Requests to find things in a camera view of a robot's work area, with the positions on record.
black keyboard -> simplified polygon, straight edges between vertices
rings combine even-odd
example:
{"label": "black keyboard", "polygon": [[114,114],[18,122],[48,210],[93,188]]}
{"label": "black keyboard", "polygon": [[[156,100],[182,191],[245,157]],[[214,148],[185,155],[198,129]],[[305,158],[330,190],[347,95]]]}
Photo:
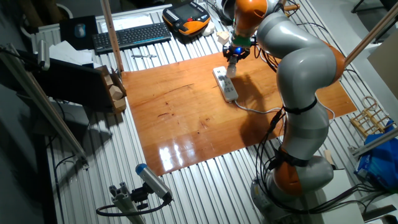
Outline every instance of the black keyboard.
{"label": "black keyboard", "polygon": [[[168,41],[171,34],[163,22],[116,31],[120,50]],[[96,54],[112,52],[108,33],[93,35]]]}

aluminum profile table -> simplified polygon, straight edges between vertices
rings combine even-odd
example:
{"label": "aluminum profile table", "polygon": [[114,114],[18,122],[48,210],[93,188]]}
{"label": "aluminum profile table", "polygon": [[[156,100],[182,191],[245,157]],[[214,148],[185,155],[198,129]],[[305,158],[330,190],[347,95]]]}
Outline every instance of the aluminum profile table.
{"label": "aluminum profile table", "polygon": [[[325,26],[308,0],[299,0],[297,3],[302,7],[291,17],[296,24],[313,22]],[[113,17],[117,19],[149,14],[153,22],[161,22],[162,10],[165,7],[167,6],[122,12],[114,14]],[[230,29],[222,26],[216,14],[213,11],[210,12],[216,32]],[[99,16],[96,20],[98,24],[104,21],[104,17]],[[327,32],[309,25],[301,27],[341,50],[333,40],[333,36]],[[41,27],[39,33],[32,36],[34,52],[36,43],[40,39],[46,40],[49,45],[59,43],[61,41],[59,25]],[[124,69],[125,71],[143,70],[221,52],[222,45],[216,40],[216,34],[213,34],[209,37],[195,38],[192,42],[184,45],[172,38],[171,41],[161,44],[122,50]],[[157,57],[132,58],[133,54],[153,54]],[[116,69],[113,53],[95,55],[94,61]],[[356,73],[344,72],[340,82],[359,110],[364,109],[361,104],[362,97],[374,96],[367,84]],[[337,168],[346,169],[352,185],[358,184],[360,181],[353,174],[356,160],[349,152],[348,147],[363,145],[364,138],[351,125],[349,119],[358,114],[359,112],[355,112],[336,118],[330,126],[326,141],[316,153],[316,155],[324,156],[323,151],[329,149],[333,162]],[[278,146],[277,139],[273,139],[271,142]],[[82,169],[75,159],[70,159],[59,166],[57,169],[60,186],[59,201],[51,168],[72,154],[72,151],[62,143],[61,139],[54,140],[51,145],[53,154],[50,148],[47,149],[58,222],[129,223],[128,219],[124,217],[97,216],[95,209],[112,204],[108,191],[110,185],[118,185],[122,181],[127,183],[130,189],[142,185],[142,180],[135,174],[135,167],[137,164],[145,162],[145,158],[130,108],[127,107],[123,113],[114,116],[104,113],[94,114],[82,145],[87,153],[90,168]],[[250,183],[255,177],[255,156],[254,148],[247,147],[162,175],[161,179],[171,188],[175,200],[171,206],[144,215],[146,222],[153,224],[263,223],[264,217],[255,208],[250,198]],[[355,196],[360,198],[365,194],[358,193]],[[151,196],[148,203],[153,208],[159,206],[161,202],[156,196]]]}

wooden board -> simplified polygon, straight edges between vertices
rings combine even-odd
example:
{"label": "wooden board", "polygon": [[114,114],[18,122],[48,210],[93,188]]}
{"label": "wooden board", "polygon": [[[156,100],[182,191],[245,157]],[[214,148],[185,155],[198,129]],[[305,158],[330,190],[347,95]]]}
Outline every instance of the wooden board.
{"label": "wooden board", "polygon": [[[147,165],[157,175],[257,144],[264,137],[275,113],[247,112],[225,102],[212,71],[227,65],[218,53],[122,74]],[[238,62],[237,71],[232,82],[240,105],[259,111],[282,106],[275,73],[260,58],[251,54]],[[336,116],[356,110],[338,82],[317,95]]]}

blue cloth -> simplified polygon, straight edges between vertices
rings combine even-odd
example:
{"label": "blue cloth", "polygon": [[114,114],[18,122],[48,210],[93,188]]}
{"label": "blue cloth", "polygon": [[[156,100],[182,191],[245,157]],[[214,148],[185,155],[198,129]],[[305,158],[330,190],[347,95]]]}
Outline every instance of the blue cloth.
{"label": "blue cloth", "polygon": [[[394,128],[388,127],[386,133]],[[383,134],[371,134],[365,144]],[[392,193],[398,193],[398,140],[391,139],[370,150],[359,160],[354,173],[370,182],[377,182]]]}

power strip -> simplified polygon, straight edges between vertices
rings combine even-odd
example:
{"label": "power strip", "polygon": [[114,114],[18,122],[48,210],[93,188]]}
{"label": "power strip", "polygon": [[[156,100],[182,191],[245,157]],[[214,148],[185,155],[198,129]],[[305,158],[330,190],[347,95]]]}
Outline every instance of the power strip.
{"label": "power strip", "polygon": [[213,75],[216,78],[218,87],[220,88],[225,101],[232,102],[238,99],[238,93],[230,78],[226,76],[226,69],[224,66],[213,69]]}

